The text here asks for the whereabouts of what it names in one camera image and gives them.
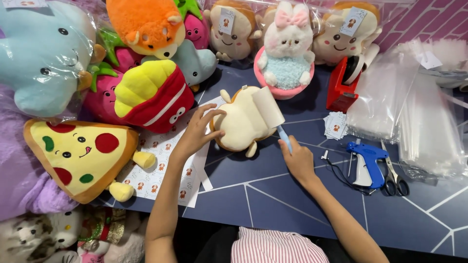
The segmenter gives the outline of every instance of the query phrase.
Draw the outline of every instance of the blue elephant plush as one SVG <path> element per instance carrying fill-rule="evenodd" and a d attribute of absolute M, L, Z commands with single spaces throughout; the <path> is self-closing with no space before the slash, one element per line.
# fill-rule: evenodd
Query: blue elephant plush
<path fill-rule="evenodd" d="M 40 8 L 0 5 L 0 84 L 14 90 L 21 111 L 42 118 L 62 113 L 76 91 L 88 88 L 88 65 L 105 56 L 85 12 L 72 4 L 47 3 Z"/>
<path fill-rule="evenodd" d="M 155 56 L 146 56 L 141 60 L 158 60 Z M 193 42 L 185 39 L 171 58 L 180 68 L 187 85 L 197 92 L 199 84 L 208 79 L 215 71 L 218 59 L 209 49 L 196 49 Z"/>

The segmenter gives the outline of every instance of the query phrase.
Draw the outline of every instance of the navy table surface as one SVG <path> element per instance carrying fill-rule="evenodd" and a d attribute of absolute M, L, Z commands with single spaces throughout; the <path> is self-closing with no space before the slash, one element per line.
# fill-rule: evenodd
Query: navy table surface
<path fill-rule="evenodd" d="M 196 100 L 201 104 L 219 96 L 225 89 L 232 96 L 242 85 L 258 86 L 253 70 L 218 66 L 221 77 L 209 80 Z M 468 258 L 468 182 L 410 180 L 398 165 L 397 145 L 387 145 L 394 168 L 409 183 L 407 197 L 386 196 L 378 190 L 364 196 L 344 185 L 333 175 L 331 167 L 320 157 L 325 150 L 332 163 L 348 175 L 350 154 L 342 144 L 355 141 L 347 135 L 336 141 L 327 140 L 324 121 L 330 69 L 316 67 L 311 84 L 302 93 L 278 101 L 286 122 L 286 133 L 294 135 L 301 145 L 314 153 L 315 172 L 331 194 L 354 216 L 381 246 L 455 255 Z M 179 207 L 179 215 L 237 226 L 297 232 L 336 238 L 326 216 L 313 198 L 288 173 L 277 140 L 278 134 L 260 141 L 253 158 L 244 152 L 217 150 L 210 144 L 205 170 L 214 187 L 200 187 L 195 208 Z M 380 147 L 379 142 L 362 140 Z M 349 180 L 355 177 L 356 161 L 351 162 Z M 381 163 L 386 173 L 385 163 Z M 108 192 L 94 204 L 150 212 L 154 201 L 132 197 L 116 202 Z"/>

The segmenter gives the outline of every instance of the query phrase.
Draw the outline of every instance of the red tape dispenser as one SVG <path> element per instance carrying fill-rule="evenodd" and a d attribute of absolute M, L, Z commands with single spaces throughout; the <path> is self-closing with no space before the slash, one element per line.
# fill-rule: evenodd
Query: red tape dispenser
<path fill-rule="evenodd" d="M 346 113 L 358 99 L 356 86 L 364 66 L 364 58 L 359 56 L 344 57 L 331 72 L 328 84 L 327 109 Z"/>

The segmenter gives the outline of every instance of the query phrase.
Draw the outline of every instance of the blue tagging gun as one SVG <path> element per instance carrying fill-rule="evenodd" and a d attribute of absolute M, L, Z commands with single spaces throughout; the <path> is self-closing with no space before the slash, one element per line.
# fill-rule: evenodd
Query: blue tagging gun
<path fill-rule="evenodd" d="M 356 181 L 353 184 L 378 189 L 385 183 L 384 176 L 377 165 L 378 159 L 388 157 L 388 152 L 371 145 L 350 142 L 346 151 L 355 153 L 358 157 Z"/>

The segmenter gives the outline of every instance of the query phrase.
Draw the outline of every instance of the paper tag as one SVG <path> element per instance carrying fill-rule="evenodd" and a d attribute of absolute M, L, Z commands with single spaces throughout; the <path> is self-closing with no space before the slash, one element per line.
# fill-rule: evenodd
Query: paper tag
<path fill-rule="evenodd" d="M 367 10 L 351 7 L 339 32 L 352 37 L 367 14 Z"/>
<path fill-rule="evenodd" d="M 219 17 L 218 31 L 221 33 L 231 34 L 234 23 L 234 11 L 226 8 L 221 8 L 221 16 Z"/>
<path fill-rule="evenodd" d="M 5 8 L 14 8 L 14 7 L 48 7 L 45 0 L 2 0 L 3 6 Z"/>
<path fill-rule="evenodd" d="M 416 60 L 426 69 L 442 66 L 442 62 L 430 51 L 426 51 L 424 54 L 418 54 Z"/>

